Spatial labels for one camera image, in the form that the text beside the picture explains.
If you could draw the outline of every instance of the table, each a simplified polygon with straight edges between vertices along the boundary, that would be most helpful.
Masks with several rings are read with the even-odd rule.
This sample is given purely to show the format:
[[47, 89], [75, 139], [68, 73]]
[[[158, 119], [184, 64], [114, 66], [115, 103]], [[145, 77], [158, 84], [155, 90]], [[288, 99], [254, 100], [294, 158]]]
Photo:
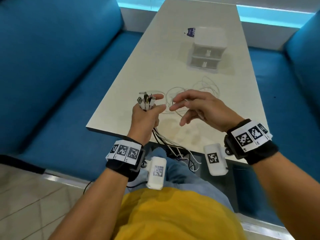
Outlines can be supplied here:
[[[187, 66], [193, 38], [185, 32], [198, 26], [219, 27], [226, 31], [227, 49], [216, 74]], [[204, 76], [218, 86], [220, 99], [227, 106], [244, 118], [268, 126], [236, 5], [166, 0], [86, 127], [126, 135], [139, 92], [158, 90], [166, 93], [173, 87], [187, 89]], [[203, 153], [205, 145], [223, 145], [225, 134], [200, 120], [180, 127], [180, 117], [175, 113], [161, 114], [159, 119], [159, 132], [191, 151]], [[234, 156], [228, 159], [238, 161]]]

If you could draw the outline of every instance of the purple label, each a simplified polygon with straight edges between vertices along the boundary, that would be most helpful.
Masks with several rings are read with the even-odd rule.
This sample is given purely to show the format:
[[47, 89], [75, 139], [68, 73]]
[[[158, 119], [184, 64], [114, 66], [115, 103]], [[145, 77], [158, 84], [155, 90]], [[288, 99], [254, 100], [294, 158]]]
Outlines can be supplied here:
[[190, 37], [194, 37], [195, 31], [196, 31], [196, 28], [188, 28], [188, 32], [186, 33], [186, 35]]

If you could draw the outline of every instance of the blue leather upholstery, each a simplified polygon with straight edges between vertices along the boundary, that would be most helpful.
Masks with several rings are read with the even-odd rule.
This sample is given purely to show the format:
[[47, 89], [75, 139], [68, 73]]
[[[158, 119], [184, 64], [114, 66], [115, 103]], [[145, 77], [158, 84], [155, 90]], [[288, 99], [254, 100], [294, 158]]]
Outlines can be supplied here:
[[12, 153], [122, 27], [116, 0], [2, 0], [0, 154]]
[[285, 48], [305, 93], [320, 114], [320, 11], [294, 34]]
[[[249, 48], [264, 111], [280, 152], [320, 182], [320, 129], [301, 93], [286, 57], [279, 52]], [[235, 167], [234, 178], [241, 213], [281, 224], [254, 172]]]
[[88, 131], [86, 124], [141, 36], [137, 32], [117, 36], [20, 159], [85, 180], [95, 180], [101, 174], [105, 157], [118, 138]]

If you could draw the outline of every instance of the person's left hand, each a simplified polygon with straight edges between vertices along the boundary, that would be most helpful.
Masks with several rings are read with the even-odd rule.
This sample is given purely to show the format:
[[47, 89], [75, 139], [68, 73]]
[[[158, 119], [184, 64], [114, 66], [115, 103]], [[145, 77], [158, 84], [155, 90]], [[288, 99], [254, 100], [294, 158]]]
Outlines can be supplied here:
[[[162, 94], [153, 94], [156, 100], [163, 99]], [[136, 104], [132, 109], [131, 127], [128, 137], [143, 146], [151, 139], [152, 129], [159, 125], [159, 114], [166, 110], [166, 105], [154, 105], [152, 109], [144, 111]]]

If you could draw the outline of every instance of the hand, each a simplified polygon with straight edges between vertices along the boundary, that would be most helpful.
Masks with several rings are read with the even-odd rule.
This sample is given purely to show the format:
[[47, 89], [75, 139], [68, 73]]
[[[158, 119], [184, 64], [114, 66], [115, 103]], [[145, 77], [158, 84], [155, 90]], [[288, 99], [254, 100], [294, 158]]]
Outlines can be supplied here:
[[173, 102], [175, 104], [169, 108], [170, 111], [175, 111], [182, 107], [189, 109], [181, 118], [180, 126], [189, 124], [193, 119], [200, 119], [199, 112], [204, 115], [204, 119], [201, 120], [221, 132], [226, 132], [244, 120], [209, 92], [190, 89], [177, 94]]
[[[162, 94], [153, 94], [156, 100], [163, 99]], [[152, 109], [144, 111], [136, 104], [132, 109], [131, 127], [128, 137], [138, 141], [143, 146], [151, 139], [152, 129], [159, 125], [159, 114], [166, 110], [166, 105], [154, 105]]]

